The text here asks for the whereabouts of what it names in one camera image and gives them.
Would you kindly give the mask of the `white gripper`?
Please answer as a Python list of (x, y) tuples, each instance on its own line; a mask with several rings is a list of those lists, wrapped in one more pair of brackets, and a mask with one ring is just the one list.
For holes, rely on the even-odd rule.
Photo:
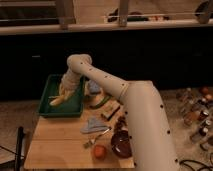
[(77, 89), (82, 75), (73, 72), (68, 69), (62, 76), (61, 83), (59, 85), (59, 96), (64, 100), (68, 100)]

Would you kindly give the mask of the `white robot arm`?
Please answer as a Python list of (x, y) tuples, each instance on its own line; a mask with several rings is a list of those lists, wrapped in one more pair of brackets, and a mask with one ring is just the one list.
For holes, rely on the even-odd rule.
[(70, 55), (67, 66), (62, 76), (65, 92), (74, 92), (80, 77), (86, 76), (123, 105), (135, 171), (179, 171), (164, 104), (151, 81), (126, 81), (111, 75), (95, 68), (88, 54)]

